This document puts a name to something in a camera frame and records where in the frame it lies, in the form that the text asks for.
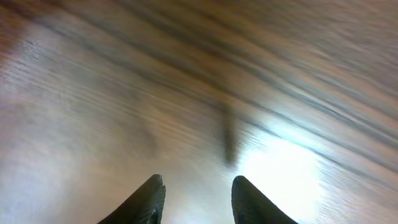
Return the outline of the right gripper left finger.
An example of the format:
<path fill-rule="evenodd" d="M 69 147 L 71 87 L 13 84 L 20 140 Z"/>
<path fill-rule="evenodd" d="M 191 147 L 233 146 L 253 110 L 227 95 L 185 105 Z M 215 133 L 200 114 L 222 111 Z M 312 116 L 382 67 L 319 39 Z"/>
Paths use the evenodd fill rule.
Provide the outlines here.
<path fill-rule="evenodd" d="M 161 224 L 165 194 L 162 176 L 154 174 L 98 224 Z"/>

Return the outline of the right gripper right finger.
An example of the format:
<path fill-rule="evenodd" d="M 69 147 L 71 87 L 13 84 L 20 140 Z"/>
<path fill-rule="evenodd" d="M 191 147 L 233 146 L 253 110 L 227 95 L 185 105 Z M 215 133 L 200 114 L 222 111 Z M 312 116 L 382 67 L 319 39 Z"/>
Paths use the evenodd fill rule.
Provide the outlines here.
<path fill-rule="evenodd" d="M 235 224 L 297 224 L 245 176 L 236 176 L 231 188 Z"/>

